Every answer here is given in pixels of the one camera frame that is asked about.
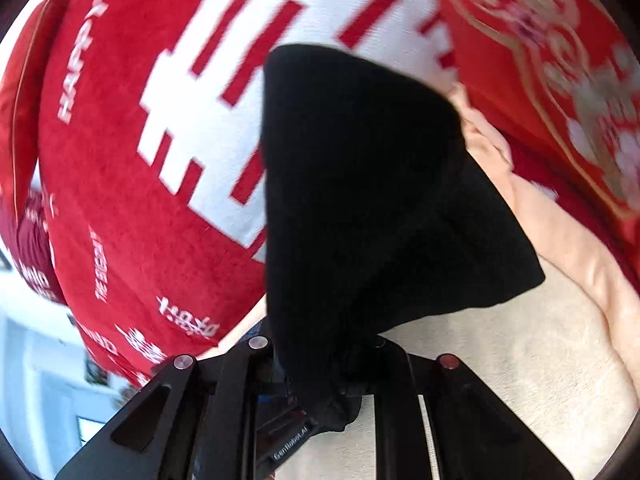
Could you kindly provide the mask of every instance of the picture frame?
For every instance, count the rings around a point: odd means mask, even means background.
[[[109,386],[109,374],[89,354],[84,358],[84,380],[95,386]]]
[[[11,266],[9,259],[4,255],[2,249],[0,249],[0,272],[11,272],[14,268]]]

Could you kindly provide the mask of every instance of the red pattern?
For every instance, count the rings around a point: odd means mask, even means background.
[[[360,44],[367,33],[384,16],[398,0],[371,0],[340,33],[338,40],[353,50]]]
[[[164,136],[162,136],[162,141],[160,142],[160,147],[158,148],[158,152],[156,153],[156,158],[151,164],[151,172],[160,177],[160,172],[162,171],[162,167],[164,166],[164,160],[169,153],[169,148],[171,147],[172,136],[170,133],[165,132]]]
[[[616,69],[616,52],[628,52],[628,43],[595,0],[548,0],[554,4],[544,12],[538,1],[440,0],[460,81],[471,104],[492,125],[541,155],[593,204],[623,241],[638,273],[640,208],[630,200],[638,200],[638,180],[623,174],[615,153],[619,132],[636,131],[638,122],[632,114],[618,113],[624,121],[619,120],[610,103],[600,107],[598,101],[609,99],[603,96],[609,91],[593,75],[608,67],[616,70],[618,81],[607,85],[617,85],[627,106],[637,111],[639,94],[630,90],[625,80],[629,74],[620,66]],[[556,49],[558,38],[566,44]],[[576,57],[578,52],[584,54]],[[579,70],[574,74],[564,65]],[[588,93],[581,89],[582,77]],[[581,101],[580,113],[576,99]],[[620,106],[620,99],[613,101]],[[582,133],[578,128],[571,132],[568,119],[579,123]],[[572,137],[580,136],[590,137],[589,144],[596,147],[595,164],[578,151]]]
[[[238,67],[233,79],[222,93],[223,101],[231,106],[238,104],[255,71],[262,66],[271,49],[303,8],[302,4],[294,0],[287,0],[282,4],[273,21],[254,41],[242,65]]]
[[[418,25],[418,33],[422,36],[426,35],[433,27],[442,21],[442,15],[440,11],[436,12],[433,16],[428,16],[423,22]]]
[[[240,178],[236,182],[231,196],[238,200],[239,203],[245,205],[251,193],[254,192],[255,187],[260,182],[264,168],[262,167],[262,158],[260,157],[260,151],[255,150],[254,154],[249,159],[248,164],[242,171]]]
[[[191,159],[189,167],[187,168],[187,172],[184,174],[184,180],[180,184],[178,192],[175,194],[182,204],[189,204],[201,176],[201,165],[197,160]]]
[[[438,56],[438,63],[444,69],[454,68],[456,66],[456,55],[453,50]]]
[[[220,23],[216,27],[216,30],[213,32],[211,38],[209,38],[206,46],[198,56],[198,59],[196,59],[195,63],[193,64],[191,71],[195,75],[202,74],[202,71],[207,66],[209,59],[211,59],[211,57],[215,54],[216,50],[220,46],[220,41],[222,41],[222,38],[224,38],[226,32],[228,31],[228,28],[231,26],[231,23],[244,8],[248,1],[249,0],[233,0],[231,4],[226,8],[226,11],[222,15],[222,18],[220,19]]]
[[[262,231],[260,231],[260,234],[258,234],[258,236],[256,237],[254,243],[251,244],[251,247],[249,247],[248,249],[249,254],[257,253],[257,251],[260,249],[260,247],[262,247],[262,245],[266,241],[267,241],[267,229],[263,229]]]

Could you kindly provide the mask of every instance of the window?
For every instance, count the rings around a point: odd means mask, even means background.
[[[80,442],[84,446],[89,442],[98,431],[102,429],[104,422],[96,422],[88,418],[78,417],[78,430],[80,432]]]

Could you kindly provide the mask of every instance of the beige blanket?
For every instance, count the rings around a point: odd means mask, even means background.
[[[576,480],[593,480],[638,410],[640,299],[593,234],[512,173],[508,144],[469,107],[464,88],[449,97],[462,116],[469,153],[518,218],[546,281],[508,303],[421,319],[386,336],[424,357],[457,354]],[[263,301],[207,355],[226,351],[265,312]],[[374,450],[367,399],[345,433],[315,437],[277,478],[373,479]]]
[[[576,480],[593,480],[638,410],[625,366],[600,309],[541,260],[546,281],[485,310],[421,319],[385,336],[408,352],[452,352],[526,423]],[[375,478],[372,401],[341,434],[314,437],[278,480]]]

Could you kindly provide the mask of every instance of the gold floral pattern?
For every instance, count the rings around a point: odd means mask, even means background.
[[[627,208],[640,211],[640,64],[597,0],[609,30],[584,31],[576,0],[469,0],[485,23],[517,38],[577,160]]]

